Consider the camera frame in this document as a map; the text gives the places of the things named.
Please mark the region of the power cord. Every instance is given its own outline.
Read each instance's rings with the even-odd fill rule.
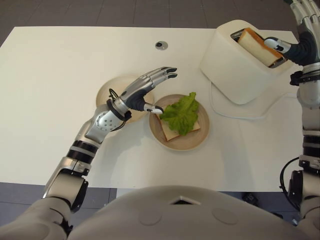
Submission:
[[[285,186],[285,182],[284,182],[284,173],[285,173],[285,170],[286,168],[291,164],[293,163],[294,161],[298,160],[299,157],[296,157],[290,161],[288,161],[284,167],[282,168],[281,172],[280,172],[280,188],[282,189],[282,192],[285,196],[285,198],[288,200],[288,202],[297,210],[297,211],[300,211],[300,206],[298,206],[297,204],[295,204],[288,196],[288,191],[286,189],[286,186]]]
[[[214,105],[214,101],[213,101],[213,97],[212,97],[212,88],[213,88],[213,83],[211,81],[209,81],[209,99],[210,99],[210,105],[212,110],[222,116],[222,117],[226,117],[226,118],[230,118],[230,119],[240,119],[240,120],[260,120],[260,119],[264,119],[267,115],[269,110],[271,110],[278,102],[280,102],[283,98],[296,98],[297,96],[291,92],[286,92],[285,94],[281,95],[278,99],[276,99],[265,111],[262,115],[260,116],[253,116],[253,117],[246,117],[246,116],[230,116],[227,114],[224,114],[222,112],[219,112],[215,109],[215,105]]]

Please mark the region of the toast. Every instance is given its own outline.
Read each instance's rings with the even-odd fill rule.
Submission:
[[[160,124],[161,124],[161,128],[162,128],[164,137],[165,137],[165,139],[166,139],[167,142],[170,141],[170,140],[172,140],[172,139],[175,139],[175,138],[181,136],[181,135],[178,133],[178,131],[175,131],[175,130],[173,131],[173,130],[171,130],[171,129],[169,128],[169,124],[168,124],[166,121],[160,119],[160,115],[157,114],[156,116],[157,116],[157,118],[158,118],[158,120],[159,120],[159,122],[160,122]],[[200,129],[200,125],[199,125],[198,121],[196,121],[196,122],[194,123],[193,130],[192,130],[191,132],[197,131],[197,130],[199,130],[199,129]]]

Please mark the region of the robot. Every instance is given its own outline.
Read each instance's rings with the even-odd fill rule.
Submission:
[[[188,186],[159,186],[117,198],[72,231],[71,213],[84,200],[91,163],[105,136],[123,127],[130,109],[163,112],[144,101],[146,93],[175,78],[176,68],[150,71],[124,92],[97,107],[47,182],[42,199],[15,221],[0,227],[1,240],[102,239],[320,239],[320,10],[312,0],[285,0],[297,20],[299,44],[274,37],[265,44],[303,66],[291,75],[302,106],[303,170],[283,191],[300,210],[297,227],[220,192]]]

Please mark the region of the bread slice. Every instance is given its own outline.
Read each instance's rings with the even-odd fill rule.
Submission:
[[[172,131],[169,128],[169,124],[166,121],[160,119],[160,115],[157,114],[156,116],[160,121],[160,124],[161,124],[161,127],[162,127],[162,131],[163,131],[163,134],[164,134],[165,139],[166,139],[167,142],[180,136],[178,131]],[[197,131],[199,129],[200,129],[200,125],[199,125],[198,121],[196,121],[194,123],[193,130],[191,132]]]
[[[244,49],[255,56],[267,67],[271,66],[275,61],[282,58],[282,55],[276,50],[265,45],[261,38],[250,27],[245,28],[238,40]]]

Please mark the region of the black cable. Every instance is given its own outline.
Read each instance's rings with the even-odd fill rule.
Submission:
[[[298,159],[299,159],[299,157],[296,157],[296,158],[288,161],[288,162],[284,165],[284,167],[282,168],[281,173],[280,173],[280,186],[279,186],[279,187],[282,189],[282,192],[283,192],[285,198],[288,200],[288,202],[289,202],[297,211],[300,211],[300,207],[299,207],[298,205],[296,205],[296,204],[289,198],[288,192],[287,192],[287,190],[286,190],[285,182],[284,182],[284,173],[285,173],[286,168],[287,168],[291,163],[293,163],[294,161],[296,161],[296,160],[298,160]]]
[[[109,93],[110,93],[109,98],[112,98],[113,101],[119,97],[116,91],[113,90],[112,88],[109,88]]]
[[[112,88],[109,88],[109,93],[110,93],[109,98],[111,98],[112,101],[115,101],[119,97],[118,94],[116,93],[116,91],[113,90]],[[120,126],[118,126],[117,128],[113,129],[111,132],[117,131],[119,129],[122,129],[126,125],[126,122],[127,121],[123,121]]]

